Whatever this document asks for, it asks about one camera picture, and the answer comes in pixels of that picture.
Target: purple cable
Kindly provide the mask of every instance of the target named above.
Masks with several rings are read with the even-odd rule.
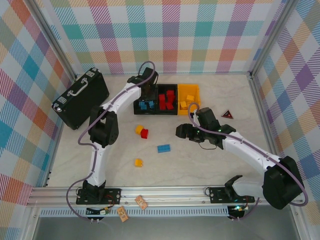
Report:
[[[274,164],[278,165],[280,168],[282,168],[287,174],[289,174],[289,176],[296,182],[296,184],[300,187],[300,189],[302,190],[303,192],[303,195],[304,195],[304,202],[303,203],[294,203],[294,202],[290,202],[291,205],[293,206],[297,206],[297,207],[303,207],[305,205],[308,204],[309,202],[309,197],[308,197],[308,194],[306,192],[306,189],[304,188],[304,186],[301,184],[301,182],[288,170],[286,169],[282,164],[280,164],[279,162],[277,162],[276,160],[274,160],[272,157],[269,157],[267,154],[265,154],[263,151],[261,151],[260,149],[256,148],[254,145],[252,145],[251,143],[247,142],[247,141],[243,141],[242,139],[236,137],[236,136],[232,136],[232,135],[229,135],[229,134],[226,134],[226,133],[223,133],[223,132],[219,132],[219,131],[210,131],[210,130],[207,130],[207,129],[204,129],[202,128],[201,126],[197,125],[194,120],[192,119],[191,115],[190,115],[190,109],[191,109],[191,106],[192,105],[196,105],[196,109],[199,110],[199,104],[196,103],[196,102],[192,102],[190,105],[189,105],[189,108],[188,108],[188,116],[189,116],[189,119],[190,121],[192,122],[193,125],[195,125],[198,129],[206,132],[206,133],[209,133],[209,134],[216,134],[216,135],[221,135],[221,136],[226,136],[228,138],[232,138],[232,139],[235,139],[239,142],[242,142],[243,144],[247,145],[248,147],[250,147],[251,149],[255,150],[256,152],[258,152],[259,154],[261,154],[262,156],[264,156],[265,158],[267,158],[267,160],[273,162]],[[258,200],[256,201],[255,205],[254,205],[254,208],[258,205]]]
[[[90,219],[88,219],[87,217],[84,217],[84,216],[81,216],[80,214],[78,214],[76,212],[76,210],[73,209],[73,207],[71,206],[70,202],[69,202],[69,192],[71,190],[71,188],[76,185],[77,183],[80,183],[80,182],[83,182],[85,180],[87,180],[88,178],[90,178],[92,176],[92,174],[94,173],[94,170],[95,170],[95,166],[96,166],[96,161],[97,161],[97,147],[93,144],[93,143],[90,143],[90,142],[81,142],[82,138],[84,137],[84,135],[108,112],[108,110],[113,106],[113,104],[116,102],[116,100],[118,98],[120,98],[124,93],[126,93],[127,91],[135,88],[135,87],[138,87],[146,82],[148,82],[152,76],[155,74],[155,71],[156,71],[156,66],[155,64],[152,62],[152,61],[145,61],[144,63],[142,63],[142,65],[140,66],[139,68],[139,72],[138,72],[138,75],[140,74],[140,71],[142,69],[142,67],[145,65],[145,64],[152,64],[153,66],[153,69],[152,69],[152,73],[151,75],[146,79],[146,80],[143,80],[142,82],[139,82],[133,86],[130,86],[128,87],[126,90],[123,90],[122,92],[120,92],[117,96],[114,97],[114,99],[111,101],[110,105],[103,111],[103,113],[98,116],[98,118],[96,120],[94,120],[93,123],[91,123],[87,128],[86,130],[83,131],[83,133],[81,133],[79,139],[78,139],[78,144],[81,145],[81,146],[91,146],[94,148],[94,158],[93,158],[93,164],[92,164],[92,169],[91,169],[91,172],[88,176],[86,176],[85,178],[83,179],[80,179],[78,181],[75,181],[74,183],[71,184],[71,186],[68,188],[68,190],[66,191],[66,195],[65,195],[65,199],[66,199],[66,204],[69,206],[69,208],[71,209],[71,211],[76,215],[78,216],[79,218],[83,219],[83,220],[86,220],[86,221],[89,221],[91,222]]]

